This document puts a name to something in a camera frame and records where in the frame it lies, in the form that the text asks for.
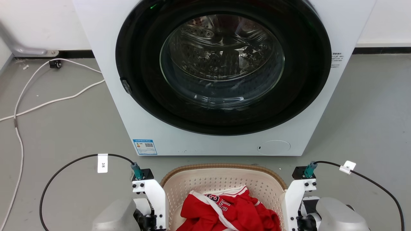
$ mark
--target white washing machine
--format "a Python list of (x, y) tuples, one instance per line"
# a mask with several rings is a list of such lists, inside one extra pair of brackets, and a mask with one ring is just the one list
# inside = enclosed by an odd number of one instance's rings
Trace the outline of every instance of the white washing machine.
[(74, 0), (139, 155), (302, 155), (375, 0)]

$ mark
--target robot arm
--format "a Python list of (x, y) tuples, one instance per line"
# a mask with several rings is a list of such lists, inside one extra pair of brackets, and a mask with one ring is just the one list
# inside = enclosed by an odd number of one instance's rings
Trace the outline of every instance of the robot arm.
[(133, 192), (147, 194), (147, 199), (116, 200), (94, 220), (93, 231), (165, 231), (169, 228), (169, 201), (164, 189), (154, 180), (150, 169), (140, 170), (137, 166), (133, 170), (138, 172), (132, 180)]
[(363, 217), (337, 199), (303, 198), (316, 190), (316, 177), (307, 178), (306, 167), (296, 167), (294, 181), (282, 199), (284, 227), (287, 231), (369, 231)]
[[(93, 231), (165, 231), (169, 228), (169, 201), (154, 180), (150, 169), (134, 166), (133, 192), (147, 198), (123, 199), (113, 202), (93, 222)], [(352, 208), (334, 198), (307, 197), (316, 190), (316, 177), (306, 177), (306, 167), (296, 167), (294, 181), (282, 198), (286, 231), (369, 231), (365, 219)]]

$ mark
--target washing machine door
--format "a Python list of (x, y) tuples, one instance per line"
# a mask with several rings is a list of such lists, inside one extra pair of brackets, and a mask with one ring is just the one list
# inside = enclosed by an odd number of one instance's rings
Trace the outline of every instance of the washing machine door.
[(239, 135), (312, 103), (331, 50), (303, 0), (143, 0), (121, 28), (116, 63), (126, 91), (158, 119)]

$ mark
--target power cord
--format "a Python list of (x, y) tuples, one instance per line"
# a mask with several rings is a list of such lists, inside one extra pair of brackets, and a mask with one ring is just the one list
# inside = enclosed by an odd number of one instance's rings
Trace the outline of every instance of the power cord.
[[(339, 164), (332, 163), (332, 162), (328, 162), (328, 161), (315, 161), (315, 162), (314, 162), (314, 165), (319, 164), (319, 163), (321, 163), (321, 164), (331, 164), (331, 165), (340, 167)], [(369, 182), (375, 184), (377, 187), (379, 187), (379, 188), (382, 189), (384, 192), (386, 192), (386, 193), (394, 200), (394, 202), (395, 202), (395, 204), (397, 205), (397, 208), (398, 208), (399, 218), (400, 218), (400, 220), (401, 220), (401, 231), (405, 231), (404, 214), (402, 213), (401, 206), (399, 205), (399, 202), (398, 202), (398, 200), (395, 198), (395, 196), (394, 196), (392, 193), (390, 193), (387, 189), (385, 189), (384, 187), (382, 187), (380, 184), (378, 184), (377, 182), (375, 182), (375, 181), (371, 180), (370, 178), (364, 176), (363, 174), (360, 174), (360, 173), (358, 173), (358, 172), (356, 172), (356, 171), (354, 171), (354, 170), (350, 170), (350, 172), (352, 172), (352, 173), (356, 174), (357, 176), (360, 176), (360, 177), (368, 180)]]
[(65, 98), (61, 98), (61, 99), (52, 100), (52, 101), (49, 101), (49, 102), (47, 102), (47, 103), (41, 104), (41, 105), (39, 105), (39, 106), (37, 106), (37, 107), (34, 107), (34, 108), (32, 108), (32, 109), (29, 109), (29, 110), (27, 110), (27, 111), (24, 111), (24, 112), (22, 112), (22, 113), (17, 114), (18, 104), (20, 103), (21, 97), (23, 96), (23, 93), (24, 93), (24, 91), (26, 90), (26, 88), (27, 88), (28, 84), (30, 83), (30, 81), (33, 79), (33, 77), (37, 74), (37, 72), (38, 72), (42, 67), (44, 67), (45, 65), (49, 64), (50, 61), (55, 61), (55, 60), (64, 60), (64, 61), (67, 61), (67, 62), (71, 62), (71, 63), (77, 64), (77, 65), (80, 65), (80, 66), (82, 66), (82, 67), (86, 67), (86, 68), (88, 68), (88, 69), (90, 69), (90, 70), (92, 70), (92, 71), (101, 73), (101, 71), (97, 71), (96, 69), (93, 69), (93, 68), (91, 68), (91, 67), (88, 67), (88, 66), (86, 66), (86, 65), (83, 65), (83, 64), (81, 64), (81, 63), (77, 63), (77, 62), (74, 62), (74, 61), (71, 61), (71, 60), (67, 60), (67, 59), (64, 59), (64, 58), (55, 58), (55, 59), (49, 60), (49, 61), (45, 62), (43, 65), (41, 65), (41, 66), (34, 72), (34, 74), (31, 76), (31, 78), (29, 79), (29, 81), (28, 81), (28, 82), (26, 83), (26, 85), (24, 86), (23, 90), (22, 90), (21, 93), (20, 93), (20, 96), (18, 97), (18, 100), (17, 100), (17, 103), (16, 103), (16, 107), (14, 108), (14, 115), (0, 119), (0, 121), (3, 121), (3, 120), (6, 120), (6, 119), (14, 118), (14, 127), (15, 127), (15, 129), (16, 129), (16, 134), (17, 134), (18, 140), (19, 140), (19, 142), (20, 142), (20, 148), (21, 148), (21, 162), (20, 162), (20, 172), (19, 172), (19, 174), (18, 174), (18, 180), (17, 180), (17, 183), (16, 183), (16, 187), (15, 187), (15, 189), (14, 189), (12, 201), (10, 202), (9, 209), (7, 210), (6, 217), (4, 218), (4, 221), (3, 221), (3, 224), (2, 224), (2, 226), (1, 226), (1, 228), (0, 228), (0, 231), (3, 231), (3, 229), (4, 229), (5, 225), (6, 225), (6, 222), (7, 222), (8, 218), (9, 218), (9, 216), (10, 216), (10, 212), (11, 212), (11, 210), (12, 210), (12, 208), (13, 208), (14, 200), (16, 199), (17, 190), (18, 190), (18, 187), (19, 187), (19, 185), (20, 185), (21, 175), (22, 175), (22, 173), (23, 173), (24, 148), (23, 148), (23, 142), (22, 142), (21, 137), (20, 137), (20, 134), (19, 134), (19, 132), (18, 132), (18, 126), (17, 126), (17, 119), (16, 119), (16, 117), (17, 117), (17, 116), (20, 116), (20, 115), (23, 115), (23, 114), (25, 114), (25, 113), (28, 113), (28, 112), (30, 112), (30, 111), (33, 111), (33, 110), (35, 110), (35, 109), (41, 108), (41, 107), (43, 107), (43, 106), (45, 106), (45, 105), (54, 103), (54, 102), (58, 102), (58, 101), (65, 100), (65, 99), (72, 99), (72, 98), (74, 98), (74, 97), (79, 96), (81, 93), (85, 92), (87, 89), (89, 89), (89, 88), (91, 88), (91, 87), (93, 87), (93, 86), (96, 86), (96, 85), (104, 82), (104, 80), (102, 80), (102, 81), (100, 81), (100, 82), (94, 83), (94, 84), (92, 84), (92, 85), (84, 88), (82, 91), (80, 91), (79, 93), (77, 93), (77, 94), (75, 94), (75, 95), (73, 95), (73, 96), (69, 96), (69, 97), (65, 97)]
[[(69, 165), (71, 165), (71, 164), (73, 164), (73, 163), (76, 163), (76, 162), (79, 161), (79, 160), (82, 160), (82, 159), (85, 159), (85, 158), (89, 158), (89, 157), (95, 157), (95, 156), (98, 156), (98, 154), (91, 154), (91, 155), (83, 156), (83, 157), (80, 157), (80, 158), (78, 158), (78, 159), (73, 160), (72, 162), (64, 165), (64, 167), (60, 168), (60, 170), (58, 170), (58, 171), (50, 178), (50, 180), (47, 182), (47, 185), (44, 187), (42, 197), (40, 198), (40, 207), (39, 207), (40, 222), (42, 223), (42, 226), (43, 226), (43, 228), (44, 228), (45, 231), (49, 231), (49, 230), (48, 230), (48, 228), (46, 227), (46, 224), (44, 223), (44, 220), (43, 220), (43, 200), (44, 200), (44, 195), (46, 194), (46, 191), (47, 191), (47, 189), (48, 189), (48, 186), (49, 186), (50, 183), (53, 181), (53, 179), (54, 179), (61, 171), (63, 171), (63, 169), (67, 168)], [(120, 155), (116, 155), (116, 154), (109, 154), (109, 156), (119, 157), (119, 158), (125, 159), (125, 160), (127, 160), (128, 162), (130, 162), (132, 165), (135, 165), (135, 163), (134, 163), (133, 161), (131, 161), (130, 159), (128, 159), (127, 157), (120, 156)]]

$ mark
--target white plastic basket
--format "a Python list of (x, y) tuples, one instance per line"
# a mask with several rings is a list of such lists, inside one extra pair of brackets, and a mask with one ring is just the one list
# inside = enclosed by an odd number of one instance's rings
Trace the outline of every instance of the white plastic basket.
[(287, 188), (275, 172), (260, 166), (246, 164), (197, 164), (176, 168), (169, 172), (160, 185), (169, 199), (169, 227), (175, 231), (184, 222), (180, 216), (182, 204), (191, 190), (208, 193), (246, 185), (250, 196), (275, 211), (284, 221), (281, 198)]

